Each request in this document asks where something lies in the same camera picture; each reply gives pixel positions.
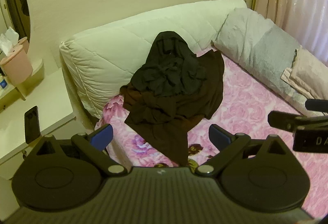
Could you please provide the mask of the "black long sleeve shirt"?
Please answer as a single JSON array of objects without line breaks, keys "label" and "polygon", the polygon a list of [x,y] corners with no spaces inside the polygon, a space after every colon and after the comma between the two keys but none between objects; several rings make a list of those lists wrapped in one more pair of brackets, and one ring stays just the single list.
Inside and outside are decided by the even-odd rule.
[{"label": "black long sleeve shirt", "polygon": [[164,31],[155,38],[146,62],[131,84],[158,97],[192,95],[206,80],[206,69],[179,34]]}]

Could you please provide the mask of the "beige folded blanket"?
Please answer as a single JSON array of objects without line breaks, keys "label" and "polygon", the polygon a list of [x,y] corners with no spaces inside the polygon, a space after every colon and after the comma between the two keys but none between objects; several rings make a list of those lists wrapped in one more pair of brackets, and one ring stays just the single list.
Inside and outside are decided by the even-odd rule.
[{"label": "beige folded blanket", "polygon": [[308,99],[327,100],[327,66],[302,46],[281,79]]}]

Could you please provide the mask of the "pink floral bed sheet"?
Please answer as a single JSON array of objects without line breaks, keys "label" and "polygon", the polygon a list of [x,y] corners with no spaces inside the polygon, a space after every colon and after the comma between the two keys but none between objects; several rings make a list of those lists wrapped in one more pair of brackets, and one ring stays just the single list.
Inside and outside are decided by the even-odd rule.
[{"label": "pink floral bed sheet", "polygon": [[[267,115],[272,110],[296,113],[283,99],[276,96],[229,58],[223,58],[223,101],[210,120],[204,118],[188,132],[188,166],[196,168],[218,153],[208,138],[211,124],[217,124],[232,134],[243,132],[253,139],[264,139],[269,134],[279,135],[292,148],[289,132],[269,126]],[[104,124],[113,127],[113,140],[107,146],[110,157],[126,166],[175,167],[176,164],[154,149],[124,121],[129,112],[123,107],[123,97],[115,96],[103,108],[96,128]],[[327,154],[295,152],[310,178],[310,191],[303,208],[313,217],[327,214]]]}]

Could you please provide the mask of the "dark brown garment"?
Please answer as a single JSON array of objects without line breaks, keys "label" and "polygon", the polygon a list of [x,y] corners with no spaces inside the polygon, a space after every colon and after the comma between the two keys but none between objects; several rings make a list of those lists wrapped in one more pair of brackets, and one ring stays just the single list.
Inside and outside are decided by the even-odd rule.
[{"label": "dark brown garment", "polygon": [[219,51],[210,50],[197,58],[204,68],[204,78],[193,84],[194,92],[172,96],[140,91],[134,84],[122,86],[125,120],[132,130],[172,162],[188,163],[187,133],[203,118],[210,119],[223,100],[225,64]]}]

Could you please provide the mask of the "white bedside table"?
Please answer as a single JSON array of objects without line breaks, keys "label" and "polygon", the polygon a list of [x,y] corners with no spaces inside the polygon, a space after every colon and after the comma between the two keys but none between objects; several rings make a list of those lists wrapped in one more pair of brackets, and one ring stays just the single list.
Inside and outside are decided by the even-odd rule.
[{"label": "white bedside table", "polygon": [[1,112],[1,178],[10,180],[40,137],[73,118],[63,72],[58,69],[25,100],[17,100]]}]

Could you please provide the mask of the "black smartphone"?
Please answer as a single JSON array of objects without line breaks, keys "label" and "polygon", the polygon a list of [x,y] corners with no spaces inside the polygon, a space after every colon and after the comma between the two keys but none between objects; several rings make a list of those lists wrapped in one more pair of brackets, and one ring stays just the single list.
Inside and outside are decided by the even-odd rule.
[{"label": "black smartphone", "polygon": [[30,108],[24,114],[24,134],[25,141],[30,144],[34,140],[40,137],[40,123],[38,117],[38,106]]}]

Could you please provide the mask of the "grey beige folded duvet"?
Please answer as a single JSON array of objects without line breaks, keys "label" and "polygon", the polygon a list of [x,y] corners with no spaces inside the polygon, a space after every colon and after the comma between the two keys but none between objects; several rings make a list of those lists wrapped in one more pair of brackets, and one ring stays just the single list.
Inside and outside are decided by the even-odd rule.
[{"label": "grey beige folded duvet", "polygon": [[283,81],[301,45],[270,19],[247,8],[230,12],[213,46],[303,115],[320,116],[305,107],[306,96]]}]

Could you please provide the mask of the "white quilted headboard cushion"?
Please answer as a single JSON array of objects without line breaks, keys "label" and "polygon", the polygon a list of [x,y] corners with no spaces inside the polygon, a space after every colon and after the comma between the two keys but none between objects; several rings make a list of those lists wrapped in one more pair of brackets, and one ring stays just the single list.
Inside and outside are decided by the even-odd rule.
[{"label": "white quilted headboard cushion", "polygon": [[73,35],[59,50],[83,107],[101,118],[109,99],[146,62],[160,32],[178,33],[195,53],[209,48],[228,15],[244,0],[211,0],[147,11]]}]

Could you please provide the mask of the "pink tissue box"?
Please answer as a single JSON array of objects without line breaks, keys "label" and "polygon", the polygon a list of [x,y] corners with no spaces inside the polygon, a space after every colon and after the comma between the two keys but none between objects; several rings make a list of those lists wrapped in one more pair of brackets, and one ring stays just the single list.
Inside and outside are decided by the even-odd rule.
[{"label": "pink tissue box", "polygon": [[32,64],[22,45],[17,45],[9,56],[1,59],[1,69],[14,86],[27,80],[33,72]]}]

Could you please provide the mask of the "round wall mirror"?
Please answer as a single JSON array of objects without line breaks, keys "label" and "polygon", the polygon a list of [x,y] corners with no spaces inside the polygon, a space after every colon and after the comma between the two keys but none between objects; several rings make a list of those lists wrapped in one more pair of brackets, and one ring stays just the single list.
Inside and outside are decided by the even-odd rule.
[{"label": "round wall mirror", "polygon": [[11,27],[19,38],[31,38],[31,20],[27,0],[1,0],[1,34]]}]

